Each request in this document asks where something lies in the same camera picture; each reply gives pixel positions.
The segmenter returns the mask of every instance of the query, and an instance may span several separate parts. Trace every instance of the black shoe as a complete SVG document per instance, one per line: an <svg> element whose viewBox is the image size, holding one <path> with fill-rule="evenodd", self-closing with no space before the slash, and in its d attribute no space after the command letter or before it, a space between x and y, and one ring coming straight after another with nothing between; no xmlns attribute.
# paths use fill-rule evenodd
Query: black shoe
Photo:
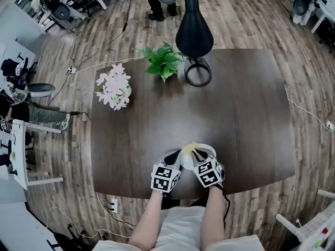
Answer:
<svg viewBox="0 0 335 251"><path fill-rule="evenodd" d="M154 14L149 14L149 20L157 20L157 21L163 21L165 18L164 16L155 16Z"/></svg>
<svg viewBox="0 0 335 251"><path fill-rule="evenodd" d="M171 17L174 17L174 16L178 15L177 10L175 8L174 9L168 9L168 10L170 12Z"/></svg>

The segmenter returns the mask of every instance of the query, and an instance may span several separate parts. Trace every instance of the black round lamp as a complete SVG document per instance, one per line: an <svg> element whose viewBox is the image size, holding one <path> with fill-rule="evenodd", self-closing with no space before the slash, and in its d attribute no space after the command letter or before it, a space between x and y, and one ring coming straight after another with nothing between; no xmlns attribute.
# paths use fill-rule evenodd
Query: black round lamp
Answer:
<svg viewBox="0 0 335 251"><path fill-rule="evenodd" d="M171 4L176 0L159 1ZM211 70L203 56L211 51L214 38L200 13L199 0L185 0L185 8L186 13L176 35L176 44L187 56L184 69L186 80L193 86L204 86L211 80Z"/></svg>

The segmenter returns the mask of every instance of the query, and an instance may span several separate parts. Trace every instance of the wall socket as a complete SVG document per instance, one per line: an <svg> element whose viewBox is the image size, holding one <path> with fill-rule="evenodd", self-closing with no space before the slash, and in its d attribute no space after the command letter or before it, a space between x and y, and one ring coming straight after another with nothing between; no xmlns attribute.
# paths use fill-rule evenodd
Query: wall socket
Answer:
<svg viewBox="0 0 335 251"><path fill-rule="evenodd" d="M117 199L113 198L109 204L109 208L111 209L112 212L117 213L118 212L118 203Z"/></svg>
<svg viewBox="0 0 335 251"><path fill-rule="evenodd" d="M331 122L329 122L329 121L327 121L327 129L330 132L332 132L334 130L334 125Z"/></svg>

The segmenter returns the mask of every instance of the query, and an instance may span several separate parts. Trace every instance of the white cable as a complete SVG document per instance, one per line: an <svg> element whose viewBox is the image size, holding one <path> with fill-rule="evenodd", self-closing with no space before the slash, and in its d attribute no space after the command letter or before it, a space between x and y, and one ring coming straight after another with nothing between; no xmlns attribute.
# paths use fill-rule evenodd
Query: white cable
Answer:
<svg viewBox="0 0 335 251"><path fill-rule="evenodd" d="M78 231L78 234L79 235L81 235L81 236L83 236L83 237L86 237L86 238L89 238L89 239L92 239L92 238L94 238L95 236L97 236L98 235L98 233L99 233L99 231L106 231L106 232L109 232L109 233L112 233L112 234L114 234L114 235L117 235L117 236L121 236L121 237L123 237L123 238L130 238L129 236L123 236L123 235L121 235L121 234L117 234L117 233L114 233L114 232L111 232L111 231L109 231L109 230L107 230L107 229L99 229L99 230L97 230L96 231L96 234L94 234L92 237L88 237L88 236L85 236L85 235L83 235L83 234L80 234L80 231L79 231L79 229L78 229L78 227L77 227L77 225L60 209L60 208L58 208L58 207L52 207L52 208L50 208L49 209L49 212L48 212L48 215L47 215L47 228L48 228L48 222L49 222L49 213L50 213L50 211L52 210L52 209L54 209L54 208L56 208L56 209L58 209L59 211L61 211L62 212L62 214L68 219L68 220L70 220L71 222L72 222L72 224L75 226L75 228L77 229L77 231Z"/></svg>
<svg viewBox="0 0 335 251"><path fill-rule="evenodd" d="M86 68L86 69L83 69L83 70L77 71L77 72L75 72L75 73L72 73L70 76L72 76L72 75L74 75L74 74L76 74L76 73L80 73L80 72L86 71L86 70L88 70L88 69L90 69L90 68L93 68L93 67L96 67L96 66L103 65L103 64L105 64L105 63L115 63L115 62L122 62L122 61L129 61L129 60L137 60L137 59L143 59L143 58L144 58L143 56L139 56L139 57L137 57L137 58L130 58L130 59L125 59L125 60L121 60L121 61L105 61L104 63L97 64L97 65L93 65L93 66L88 67L88 68Z"/></svg>
<svg viewBox="0 0 335 251"><path fill-rule="evenodd" d="M311 113L311 112L309 112L309 111L306 111L306 110L303 109L302 107L299 107L293 100L288 99L288 101L292 102L298 109L303 110L304 112L306 112L306 113L312 115L313 117L315 117L315 118L322 124L322 126L323 126L327 131L329 131L328 128L322 123L322 121L321 121L319 118L317 118L313 113Z"/></svg>
<svg viewBox="0 0 335 251"><path fill-rule="evenodd" d="M118 219L118 218L116 218L115 216L112 216L111 214L109 214L109 212L108 211L106 211L106 209L104 208L104 206L103 206L103 204L101 203L101 201L100 201L100 198L99 198L99 196L98 196L98 193L96 192L96 196L97 196L97 198L98 198L98 201L99 201L99 203L100 203L100 205L101 205L101 207L104 209L104 211L108 214L108 215L110 215L112 218L114 218L114 219L116 219L116 220L118 220L118 221L121 221L121 222L123 222L124 224L126 224L128 227L130 227L133 231L135 230L134 229L134 227L133 226L131 226L131 225L129 225L127 222L125 222L125 221L123 221L123 220L121 220L121 219Z"/></svg>

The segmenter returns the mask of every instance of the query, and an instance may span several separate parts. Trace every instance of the glove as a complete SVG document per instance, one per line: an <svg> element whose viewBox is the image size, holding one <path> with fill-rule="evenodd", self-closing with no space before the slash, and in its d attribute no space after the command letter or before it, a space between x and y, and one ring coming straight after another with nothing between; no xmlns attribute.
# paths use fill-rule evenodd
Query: glove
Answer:
<svg viewBox="0 0 335 251"><path fill-rule="evenodd" d="M163 194L169 193L180 179L181 151L171 151L164 154L153 165L151 173L151 189L159 190Z"/></svg>
<svg viewBox="0 0 335 251"><path fill-rule="evenodd" d="M215 184L222 186L225 179L225 168L216 160L213 148L202 144L202 147L192 151L192 160L193 172L205 188Z"/></svg>

